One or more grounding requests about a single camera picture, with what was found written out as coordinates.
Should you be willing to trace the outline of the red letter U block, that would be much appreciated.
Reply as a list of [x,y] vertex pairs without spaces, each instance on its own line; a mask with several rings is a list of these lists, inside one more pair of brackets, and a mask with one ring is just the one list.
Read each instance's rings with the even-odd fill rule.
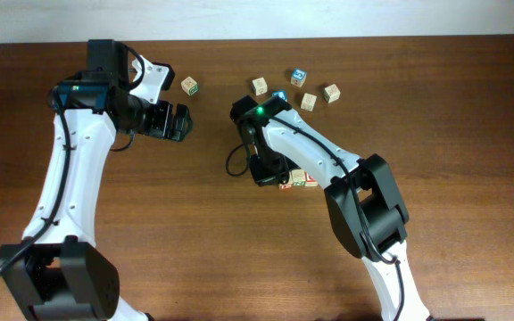
[[306,187],[314,187],[314,186],[318,186],[319,183],[318,181],[313,177],[311,176],[308,172],[305,173],[305,186]]

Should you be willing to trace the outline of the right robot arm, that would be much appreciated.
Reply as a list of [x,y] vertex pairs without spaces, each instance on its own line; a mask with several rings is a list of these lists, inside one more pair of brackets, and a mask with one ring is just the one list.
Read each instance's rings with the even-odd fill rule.
[[285,184],[294,169],[323,189],[332,230],[361,259],[377,291],[384,320],[429,320],[407,256],[409,212],[387,162],[347,152],[309,126],[278,96],[257,103],[247,95],[232,104],[256,185]]

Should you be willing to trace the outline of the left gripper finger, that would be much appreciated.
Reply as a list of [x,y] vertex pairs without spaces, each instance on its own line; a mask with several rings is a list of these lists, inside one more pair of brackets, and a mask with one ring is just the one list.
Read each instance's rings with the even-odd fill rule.
[[177,125],[192,125],[193,119],[191,118],[189,108],[179,103],[176,108],[175,123]]
[[193,130],[193,121],[190,119],[178,119],[172,125],[170,139],[175,142],[182,142]]

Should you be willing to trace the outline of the red letter A block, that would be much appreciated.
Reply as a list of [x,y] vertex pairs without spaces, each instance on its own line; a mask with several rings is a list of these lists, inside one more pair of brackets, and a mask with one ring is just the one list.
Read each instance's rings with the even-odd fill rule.
[[292,182],[287,182],[287,183],[284,183],[284,184],[279,184],[278,185],[278,188],[280,190],[285,190],[285,189],[289,189],[289,188],[292,188],[293,187],[293,183]]

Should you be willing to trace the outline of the green letter R block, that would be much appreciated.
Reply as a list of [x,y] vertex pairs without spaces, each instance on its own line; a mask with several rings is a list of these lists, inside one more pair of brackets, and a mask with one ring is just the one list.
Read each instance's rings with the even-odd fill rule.
[[292,183],[295,186],[304,186],[306,184],[306,173],[303,169],[293,169],[291,171]]

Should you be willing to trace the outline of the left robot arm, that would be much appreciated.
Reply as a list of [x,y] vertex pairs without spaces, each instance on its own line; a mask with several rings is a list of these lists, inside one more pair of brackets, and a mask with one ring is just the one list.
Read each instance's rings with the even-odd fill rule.
[[120,295],[116,267],[95,247],[95,208],[117,135],[180,142],[189,109],[160,99],[175,77],[115,40],[91,40],[85,69],[47,97],[54,145],[21,241],[0,248],[3,281],[28,320],[146,320]]

